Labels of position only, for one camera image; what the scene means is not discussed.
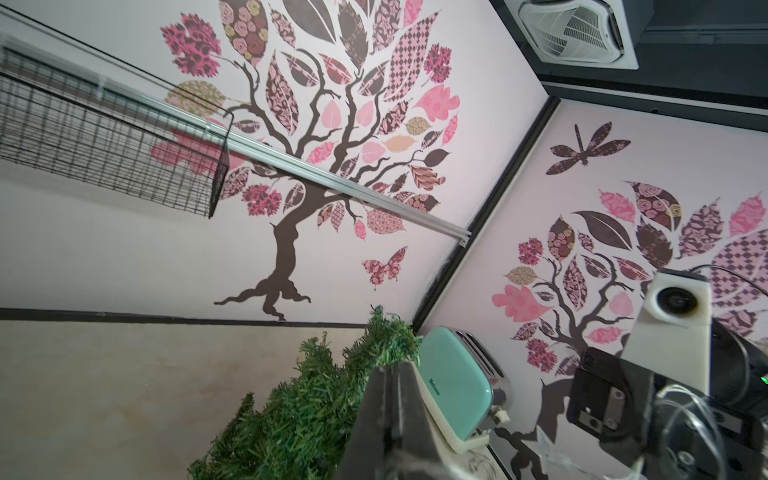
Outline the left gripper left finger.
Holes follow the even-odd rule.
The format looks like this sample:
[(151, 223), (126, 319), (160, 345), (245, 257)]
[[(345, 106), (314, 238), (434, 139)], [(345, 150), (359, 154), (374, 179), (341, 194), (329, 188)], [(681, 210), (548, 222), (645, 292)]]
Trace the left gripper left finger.
[(395, 368), (377, 367), (367, 383), (343, 458), (338, 480), (396, 479), (393, 448)]

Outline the small green christmas tree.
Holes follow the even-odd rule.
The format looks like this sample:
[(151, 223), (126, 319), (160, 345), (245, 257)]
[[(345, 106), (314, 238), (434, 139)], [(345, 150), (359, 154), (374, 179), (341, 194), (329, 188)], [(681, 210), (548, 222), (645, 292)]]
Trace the small green christmas tree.
[(421, 341), (395, 314), (376, 307), (364, 334), (338, 365), (325, 336), (302, 342), (296, 376), (257, 406), (248, 393), (190, 479), (329, 479), (340, 464), (372, 372), (419, 358)]

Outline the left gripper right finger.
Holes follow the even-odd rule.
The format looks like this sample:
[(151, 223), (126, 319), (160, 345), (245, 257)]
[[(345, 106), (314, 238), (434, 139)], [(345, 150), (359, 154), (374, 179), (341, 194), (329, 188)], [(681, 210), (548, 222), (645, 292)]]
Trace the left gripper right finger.
[(392, 468), (395, 479), (455, 479), (455, 468), (438, 448), (415, 366), (394, 367)]

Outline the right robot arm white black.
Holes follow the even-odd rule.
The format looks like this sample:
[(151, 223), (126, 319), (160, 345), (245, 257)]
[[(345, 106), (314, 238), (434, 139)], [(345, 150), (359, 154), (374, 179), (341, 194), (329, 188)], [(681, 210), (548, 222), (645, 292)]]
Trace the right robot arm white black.
[(767, 357), (715, 321), (703, 393), (596, 348), (575, 372), (567, 420), (648, 479), (762, 479)]

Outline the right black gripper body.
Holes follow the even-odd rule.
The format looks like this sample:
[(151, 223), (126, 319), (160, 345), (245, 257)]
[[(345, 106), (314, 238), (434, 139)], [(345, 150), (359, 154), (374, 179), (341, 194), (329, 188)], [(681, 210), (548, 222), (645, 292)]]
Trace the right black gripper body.
[(599, 349), (582, 356), (568, 421), (648, 479), (764, 479), (767, 366), (719, 351), (705, 395)]

